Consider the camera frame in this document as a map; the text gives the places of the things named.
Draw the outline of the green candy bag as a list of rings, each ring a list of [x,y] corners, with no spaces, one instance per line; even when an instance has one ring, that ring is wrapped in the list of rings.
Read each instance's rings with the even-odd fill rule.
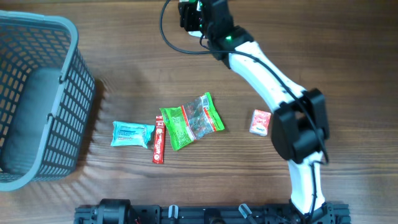
[[[178,107],[161,108],[160,112],[174,151],[207,134],[224,130],[224,124],[209,92]]]

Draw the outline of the red coffee stick sachet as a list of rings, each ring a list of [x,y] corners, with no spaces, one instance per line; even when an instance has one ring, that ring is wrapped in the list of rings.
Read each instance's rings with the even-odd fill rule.
[[[154,153],[153,153],[153,158],[152,158],[152,162],[154,164],[163,164],[164,163],[165,132],[166,132],[166,126],[165,126],[163,117],[156,116]]]

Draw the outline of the red small box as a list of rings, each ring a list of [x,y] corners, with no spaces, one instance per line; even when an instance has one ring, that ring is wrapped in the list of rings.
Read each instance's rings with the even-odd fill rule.
[[[270,112],[254,110],[249,132],[260,136],[267,136],[270,121]]]

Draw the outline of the teal tissue pack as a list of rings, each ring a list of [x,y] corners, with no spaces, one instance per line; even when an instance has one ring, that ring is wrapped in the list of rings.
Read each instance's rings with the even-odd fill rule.
[[[113,121],[111,146],[142,146],[148,148],[155,126],[151,124],[125,123]]]

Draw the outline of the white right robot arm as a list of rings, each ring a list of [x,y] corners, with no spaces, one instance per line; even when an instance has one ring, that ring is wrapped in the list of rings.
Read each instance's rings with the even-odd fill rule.
[[[288,162],[290,201],[306,219],[325,203],[320,165],[328,162],[325,97],[287,78],[262,52],[254,37],[236,26],[227,1],[179,1],[180,27],[204,36],[215,59],[241,75],[261,96],[272,117],[271,141]]]

